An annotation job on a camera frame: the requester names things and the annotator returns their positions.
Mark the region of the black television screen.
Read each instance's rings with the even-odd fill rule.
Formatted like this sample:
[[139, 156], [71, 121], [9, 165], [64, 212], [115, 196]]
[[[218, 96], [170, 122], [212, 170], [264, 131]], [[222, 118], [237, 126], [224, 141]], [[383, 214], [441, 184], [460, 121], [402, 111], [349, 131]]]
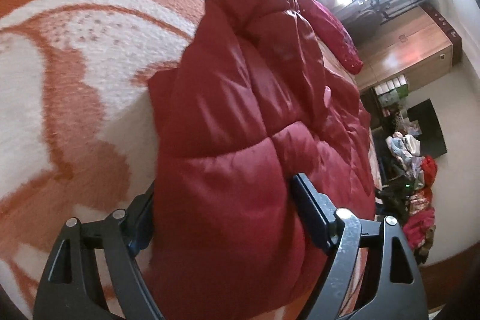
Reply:
[[443, 131], [431, 99], [408, 108], [407, 113], [411, 122], [418, 122], [421, 134], [416, 139], [421, 142], [421, 155], [436, 159], [446, 154]]

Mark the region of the wooden wardrobe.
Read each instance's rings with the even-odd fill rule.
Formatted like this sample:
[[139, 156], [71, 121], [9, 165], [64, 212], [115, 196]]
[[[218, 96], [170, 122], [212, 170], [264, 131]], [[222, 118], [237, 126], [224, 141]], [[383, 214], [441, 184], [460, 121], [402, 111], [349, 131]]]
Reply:
[[447, 19], [425, 2], [383, 23], [359, 53], [364, 65], [355, 81], [361, 92], [401, 75], [415, 91], [461, 61], [462, 40]]

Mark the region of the pile of clothes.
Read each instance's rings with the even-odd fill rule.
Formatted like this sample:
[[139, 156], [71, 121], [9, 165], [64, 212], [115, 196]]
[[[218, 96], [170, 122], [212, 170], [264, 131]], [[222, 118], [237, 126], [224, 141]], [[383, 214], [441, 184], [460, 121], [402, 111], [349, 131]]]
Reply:
[[408, 179], [412, 181], [408, 218], [397, 220], [416, 263], [422, 265], [428, 259], [434, 243], [436, 226], [432, 186], [438, 166], [431, 156], [422, 156], [421, 142], [413, 135], [394, 132], [386, 139], [386, 143], [394, 157], [402, 164]]

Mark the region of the orange white patterned blanket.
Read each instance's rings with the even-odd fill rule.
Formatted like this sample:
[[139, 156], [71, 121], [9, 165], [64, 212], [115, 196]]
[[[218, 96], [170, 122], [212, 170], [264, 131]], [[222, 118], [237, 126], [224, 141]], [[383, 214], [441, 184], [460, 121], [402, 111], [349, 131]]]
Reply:
[[147, 82], [176, 67], [204, 0], [1, 0], [1, 317], [30, 319], [67, 219], [155, 176]]

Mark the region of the dark side table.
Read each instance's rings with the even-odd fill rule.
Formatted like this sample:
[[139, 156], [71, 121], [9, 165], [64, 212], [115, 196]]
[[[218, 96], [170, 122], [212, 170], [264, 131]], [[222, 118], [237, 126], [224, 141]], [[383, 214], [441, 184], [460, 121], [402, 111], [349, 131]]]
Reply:
[[400, 161], [391, 153], [386, 139], [391, 135], [391, 116], [385, 116], [373, 88], [360, 94], [365, 109], [370, 113], [370, 130], [376, 155], [380, 184], [375, 185], [377, 213], [392, 215], [399, 221], [408, 218], [409, 198], [413, 183], [408, 179]]

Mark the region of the dark red quilted puffer coat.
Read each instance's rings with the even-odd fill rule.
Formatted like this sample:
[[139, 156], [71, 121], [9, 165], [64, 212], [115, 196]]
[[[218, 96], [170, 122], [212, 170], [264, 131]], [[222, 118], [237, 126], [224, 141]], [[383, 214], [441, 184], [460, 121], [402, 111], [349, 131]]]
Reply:
[[206, 0], [179, 66], [148, 83], [160, 138], [149, 289], [167, 319], [251, 319], [326, 264], [289, 195], [304, 173], [374, 215], [369, 116], [296, 0]]

